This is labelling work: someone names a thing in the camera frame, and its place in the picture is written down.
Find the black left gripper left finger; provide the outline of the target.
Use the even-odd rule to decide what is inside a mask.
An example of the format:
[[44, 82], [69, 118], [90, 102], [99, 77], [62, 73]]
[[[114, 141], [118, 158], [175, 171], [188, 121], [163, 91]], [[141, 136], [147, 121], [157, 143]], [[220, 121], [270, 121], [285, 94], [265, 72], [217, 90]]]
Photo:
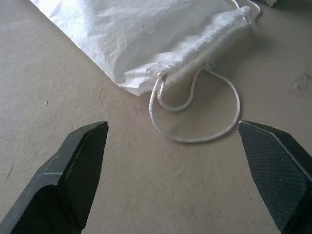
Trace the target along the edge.
[[106, 121], [71, 132], [3, 218], [0, 234], [81, 234], [98, 188], [107, 135]]

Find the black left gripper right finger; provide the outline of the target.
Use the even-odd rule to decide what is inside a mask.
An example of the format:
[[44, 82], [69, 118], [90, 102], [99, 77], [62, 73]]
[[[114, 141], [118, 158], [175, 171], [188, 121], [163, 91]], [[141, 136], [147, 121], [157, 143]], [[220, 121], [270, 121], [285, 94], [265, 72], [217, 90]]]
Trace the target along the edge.
[[254, 183], [281, 234], [312, 234], [312, 156], [288, 133], [240, 121]]

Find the white drawstring bag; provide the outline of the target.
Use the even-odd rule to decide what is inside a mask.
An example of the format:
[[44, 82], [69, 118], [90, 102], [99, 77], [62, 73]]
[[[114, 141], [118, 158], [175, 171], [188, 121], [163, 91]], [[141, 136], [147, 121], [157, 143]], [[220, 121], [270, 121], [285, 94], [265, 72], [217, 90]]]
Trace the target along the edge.
[[113, 83], [140, 96], [203, 65], [260, 8], [238, 0], [30, 0]]

